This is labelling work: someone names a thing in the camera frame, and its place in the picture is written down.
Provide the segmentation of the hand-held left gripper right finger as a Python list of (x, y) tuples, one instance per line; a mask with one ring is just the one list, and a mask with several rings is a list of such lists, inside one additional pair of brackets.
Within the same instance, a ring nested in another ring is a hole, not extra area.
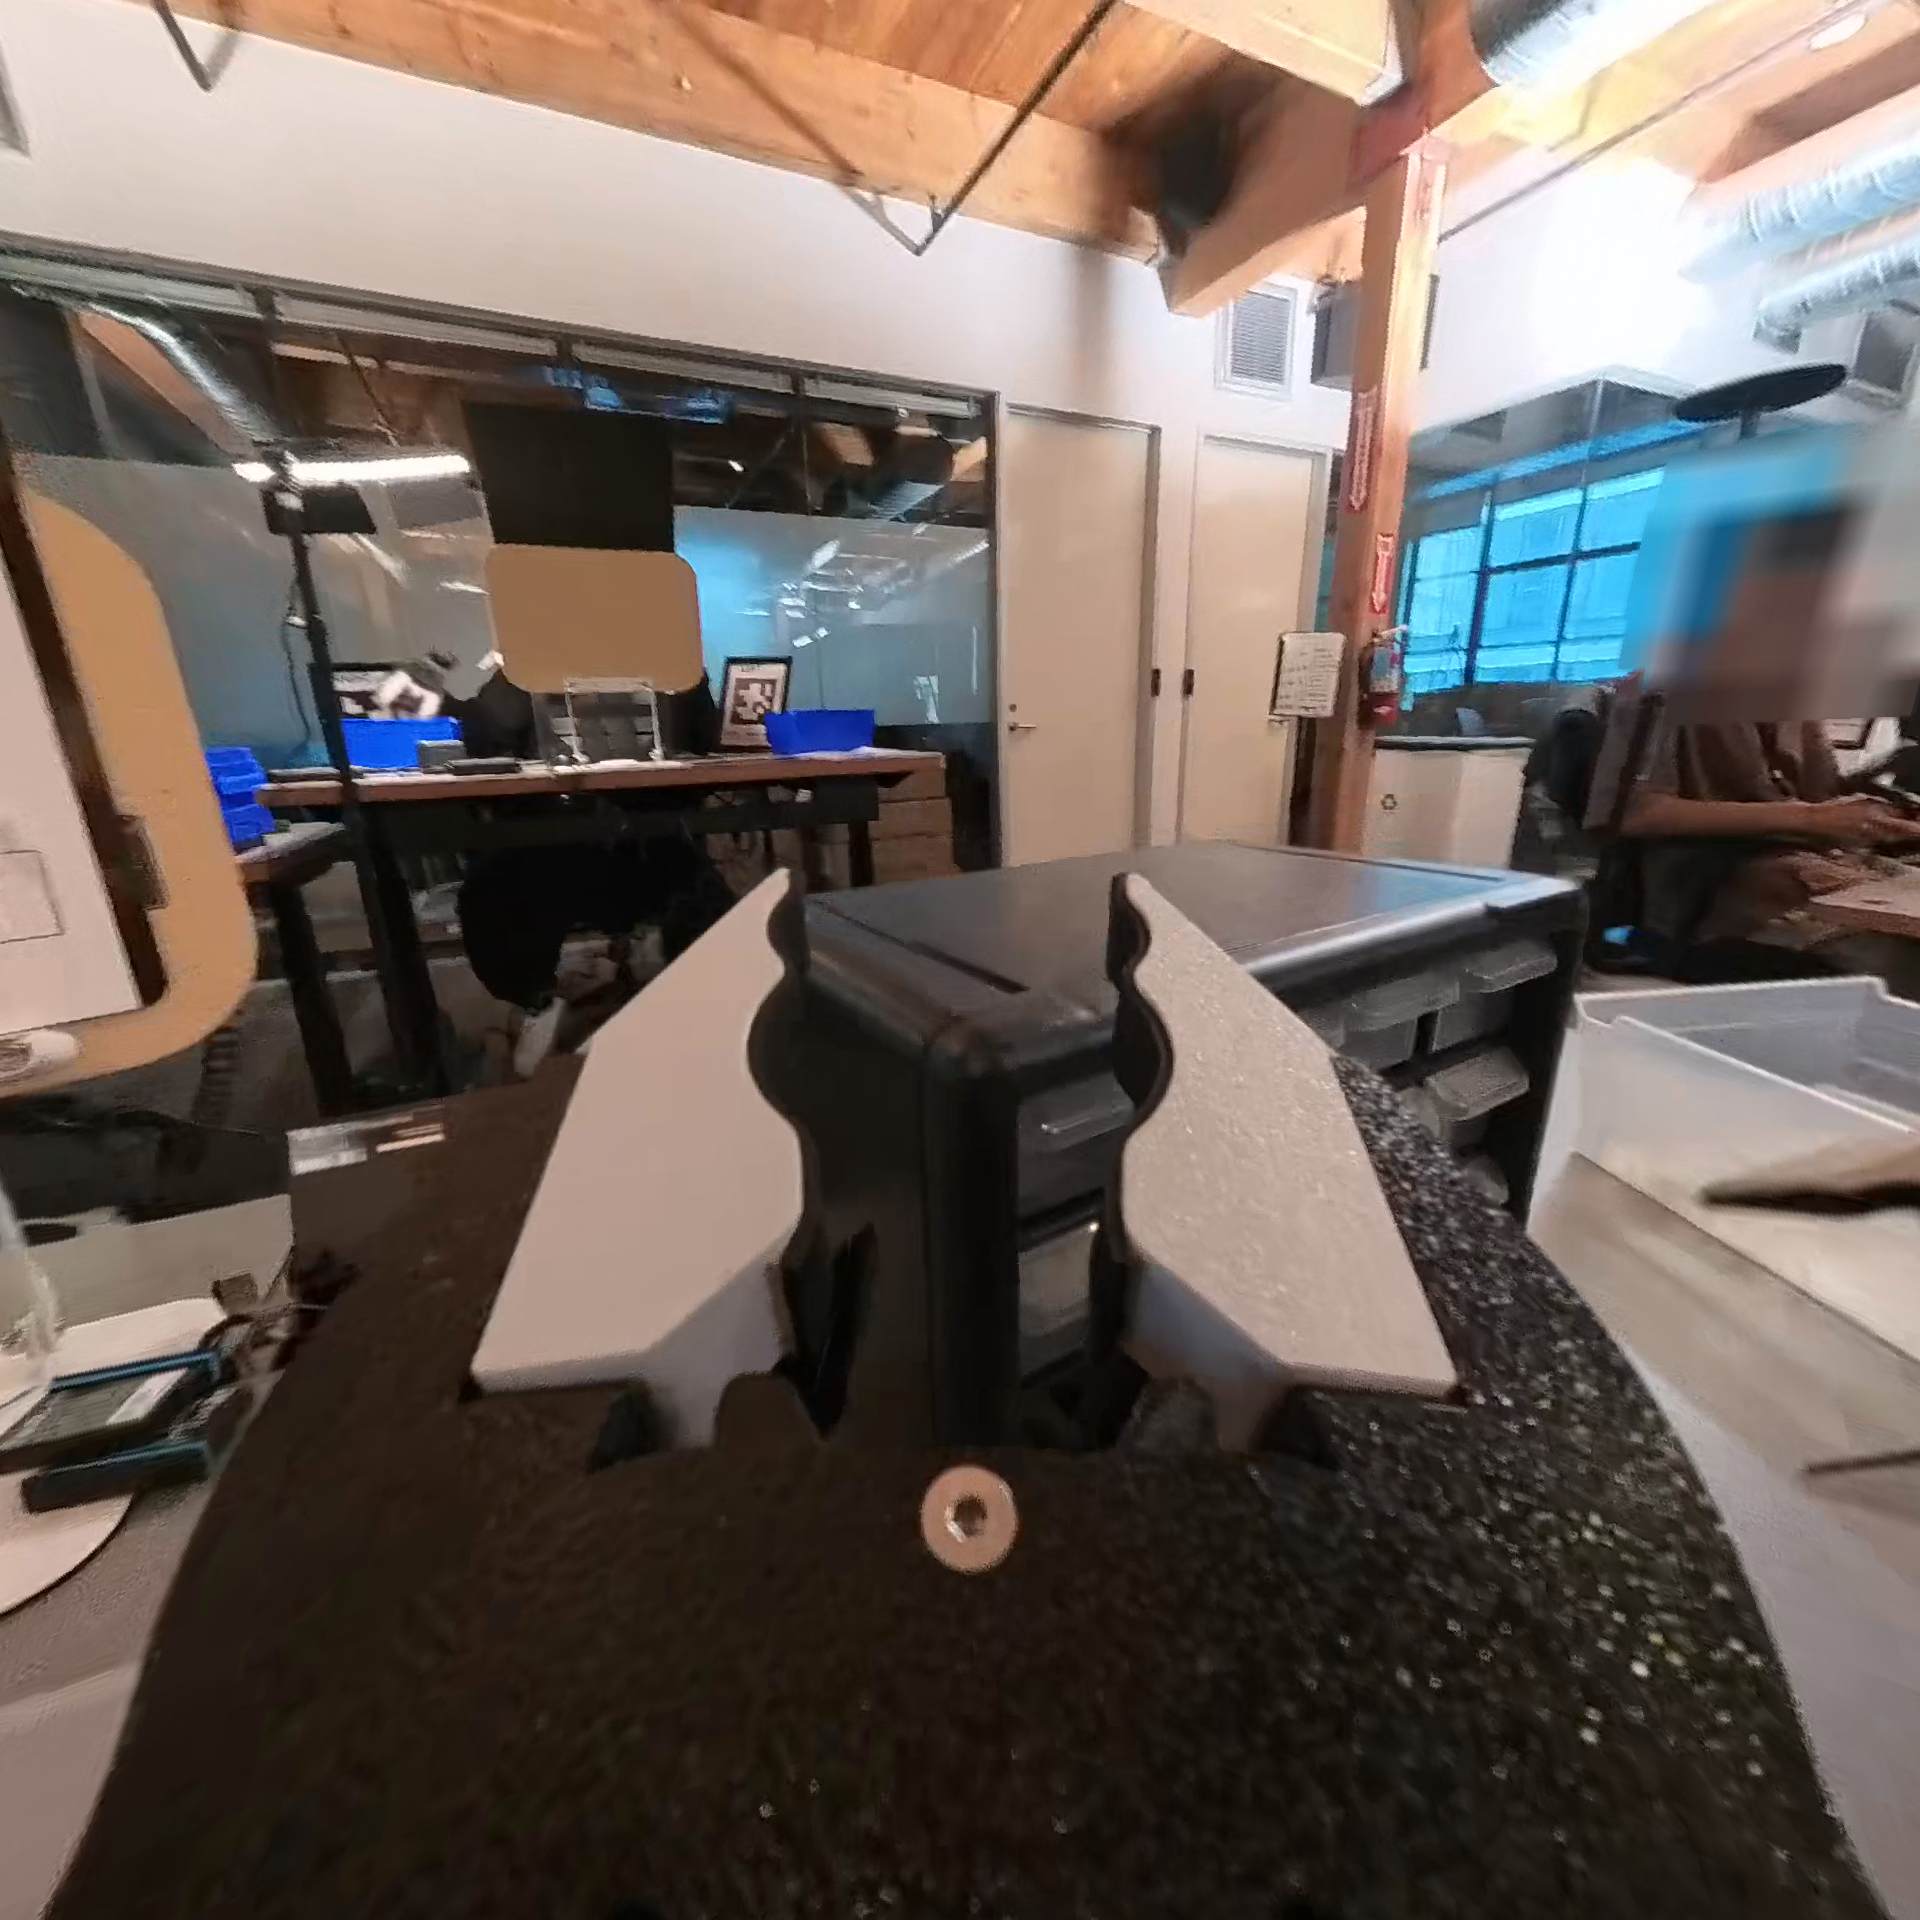
[(1139, 872), (1111, 882), (1108, 1361), (1228, 1452), (1460, 1381), (1335, 1057)]

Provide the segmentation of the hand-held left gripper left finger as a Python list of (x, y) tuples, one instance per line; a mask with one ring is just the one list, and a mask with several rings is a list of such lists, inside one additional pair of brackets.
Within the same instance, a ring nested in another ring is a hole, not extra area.
[(779, 1268), (809, 1148), (766, 1087), (805, 999), (805, 892), (778, 872), (586, 1044), (470, 1353), (486, 1396), (635, 1388), (669, 1449), (790, 1346)]

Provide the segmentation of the clear plastic storage bin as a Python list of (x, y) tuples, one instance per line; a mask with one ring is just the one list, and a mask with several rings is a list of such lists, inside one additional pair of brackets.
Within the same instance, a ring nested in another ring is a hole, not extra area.
[(1917, 1008), (1877, 978), (1589, 995), (1572, 1149), (1883, 1346), (1917, 1357), (1917, 1211), (1706, 1207), (1825, 1145), (1917, 1135)]

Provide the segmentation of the black drawer cabinet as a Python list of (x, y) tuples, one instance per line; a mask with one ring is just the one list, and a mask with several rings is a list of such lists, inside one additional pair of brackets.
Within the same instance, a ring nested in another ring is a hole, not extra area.
[(1501, 1205), (1526, 1219), (1585, 930), (1565, 881), (1209, 844), (818, 896), (793, 1090), (828, 1234), (871, 1234), (845, 1402), (859, 1439), (1004, 1444), (1023, 1392), (1081, 1372), (1085, 1338), (1019, 1377), (1018, 1124), (1029, 1098), (1113, 1075), (1119, 873), (1145, 876), (1294, 1015), (1457, 948), (1550, 939), (1557, 1002), (1522, 1026), (1541, 1076), (1485, 1140), (1538, 1149)]

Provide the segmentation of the white recycling cabinet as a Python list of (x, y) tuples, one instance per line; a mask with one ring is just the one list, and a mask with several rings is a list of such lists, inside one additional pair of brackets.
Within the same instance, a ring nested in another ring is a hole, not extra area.
[(1371, 761), (1359, 853), (1508, 869), (1529, 755), (1524, 737), (1383, 737)]

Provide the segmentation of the brown desk with black legs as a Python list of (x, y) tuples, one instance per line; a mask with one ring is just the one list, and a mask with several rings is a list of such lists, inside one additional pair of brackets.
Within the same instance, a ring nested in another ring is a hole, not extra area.
[(257, 791), (275, 813), (340, 823), (370, 913), (374, 976), (409, 1095), (452, 1090), (441, 1004), (405, 885), (409, 857), (467, 857), (517, 849), (621, 847), (667, 835), (849, 833), (849, 876), (876, 881), (873, 829), (895, 786), (913, 800), (946, 800), (937, 752), (869, 747), (781, 756), (591, 761), (509, 773), (335, 776), (308, 770)]

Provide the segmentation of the black office chair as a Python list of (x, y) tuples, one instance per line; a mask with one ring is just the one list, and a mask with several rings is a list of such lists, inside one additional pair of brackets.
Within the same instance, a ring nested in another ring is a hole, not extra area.
[(1581, 968), (1590, 975), (1627, 975), (1636, 965), (1630, 941), (1641, 882), (1617, 842), (1622, 813), (1617, 786), (1599, 799), (1599, 826), (1589, 818), (1614, 704), (1611, 681), (1572, 689), (1551, 704), (1526, 752), (1510, 856), (1515, 872), (1581, 882), (1589, 913)]

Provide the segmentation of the cardboard box stack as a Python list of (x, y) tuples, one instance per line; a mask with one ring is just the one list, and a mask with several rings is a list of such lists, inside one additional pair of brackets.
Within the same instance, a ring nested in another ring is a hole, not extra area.
[(871, 881), (935, 881), (957, 876), (948, 765), (924, 755), (916, 765), (879, 783), (878, 813), (869, 827)]

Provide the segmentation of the small black blue device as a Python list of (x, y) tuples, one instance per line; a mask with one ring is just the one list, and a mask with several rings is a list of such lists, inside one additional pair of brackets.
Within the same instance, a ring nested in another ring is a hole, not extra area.
[(57, 1379), (5, 1431), (5, 1479), (36, 1517), (205, 1482), (254, 1402), (215, 1352)]

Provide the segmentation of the white double door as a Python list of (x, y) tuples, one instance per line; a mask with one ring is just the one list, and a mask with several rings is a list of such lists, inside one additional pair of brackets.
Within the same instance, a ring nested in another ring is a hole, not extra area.
[(1266, 701), (1279, 635), (1311, 618), (1327, 480), (1324, 451), (1217, 434), (1171, 449), (1159, 433), (1145, 804), (1131, 849), (1289, 842), (1301, 724), (1270, 722)]

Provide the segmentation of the small beige board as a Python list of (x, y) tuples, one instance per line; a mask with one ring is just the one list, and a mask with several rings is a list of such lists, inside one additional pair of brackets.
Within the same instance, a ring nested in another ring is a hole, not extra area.
[(493, 544), (486, 607), (502, 676), (527, 693), (569, 681), (706, 679), (700, 587), (678, 553)]

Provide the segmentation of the wooden pillar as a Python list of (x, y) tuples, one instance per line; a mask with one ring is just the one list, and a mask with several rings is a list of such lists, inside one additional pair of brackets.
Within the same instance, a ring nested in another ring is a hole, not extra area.
[(1371, 673), (1395, 641), (1409, 444), (1447, 169), (1447, 151), (1422, 141), (1370, 185), (1363, 209), (1351, 428), (1327, 595), (1341, 655), (1333, 713), (1302, 737), (1294, 823), (1302, 849), (1359, 850), (1379, 732)]

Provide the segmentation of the large grid window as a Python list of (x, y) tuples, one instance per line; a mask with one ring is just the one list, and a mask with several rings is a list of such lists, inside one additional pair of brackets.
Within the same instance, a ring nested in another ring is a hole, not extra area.
[(1409, 497), (1409, 696), (1611, 681), (1662, 467), (1580, 467)]

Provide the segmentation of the black hanging panel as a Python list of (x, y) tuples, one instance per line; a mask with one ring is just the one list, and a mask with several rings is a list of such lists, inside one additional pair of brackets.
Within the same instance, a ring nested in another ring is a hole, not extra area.
[(497, 544), (674, 553), (674, 431), (651, 416), (465, 402)]

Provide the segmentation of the black tripod stand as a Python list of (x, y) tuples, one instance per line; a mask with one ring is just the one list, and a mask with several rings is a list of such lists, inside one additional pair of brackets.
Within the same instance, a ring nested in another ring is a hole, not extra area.
[(329, 536), (363, 536), (373, 528), (365, 501), (351, 483), (301, 477), (287, 449), (269, 449), (269, 477), (261, 483), (261, 511), (268, 531), (287, 544), (297, 624), (308, 655), (308, 684), (326, 755), (326, 769), (340, 791), (338, 811), (348, 829), (358, 896), (369, 920), (369, 944), (399, 1081), (407, 1079), (403, 1002), (395, 995), (393, 939), (378, 885), (378, 864), (369, 826), (357, 799), (345, 743), (345, 720), (334, 689), (329, 624), (321, 604), (313, 544)]

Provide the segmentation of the black round disc on pole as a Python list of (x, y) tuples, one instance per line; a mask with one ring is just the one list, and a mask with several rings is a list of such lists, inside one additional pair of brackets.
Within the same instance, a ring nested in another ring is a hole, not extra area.
[(1844, 378), (1844, 363), (1811, 363), (1742, 375), (1681, 399), (1670, 407), (1670, 418), (1695, 428), (1733, 425), (1740, 442), (1751, 442), (1757, 436), (1763, 421), (1828, 399), (1843, 387)]

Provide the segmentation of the black ceiling pipe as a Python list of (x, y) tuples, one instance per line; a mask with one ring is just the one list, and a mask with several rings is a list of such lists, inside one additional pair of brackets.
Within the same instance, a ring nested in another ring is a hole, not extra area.
[(861, 151), (833, 164), (834, 189), (916, 258), (961, 218), (1127, 251), (1133, 164), (1102, 133), (1047, 120), (1049, 99), (1117, 9), (1095, 4), (1019, 104), (879, 65), (855, 99), (869, 114)]

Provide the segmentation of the white wall vent grille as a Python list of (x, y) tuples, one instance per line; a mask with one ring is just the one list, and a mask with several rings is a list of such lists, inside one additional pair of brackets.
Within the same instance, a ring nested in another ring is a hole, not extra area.
[(1291, 394), (1301, 298), (1257, 287), (1226, 307), (1217, 337), (1217, 385), (1229, 394), (1284, 400)]

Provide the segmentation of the silver ceiling duct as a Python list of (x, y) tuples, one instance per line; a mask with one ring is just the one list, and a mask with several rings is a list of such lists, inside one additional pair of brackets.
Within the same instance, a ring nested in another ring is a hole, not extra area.
[(1756, 332), (1774, 346), (1827, 321), (1916, 301), (1916, 128), (1715, 212), (1683, 275), (1693, 284), (1761, 275)]

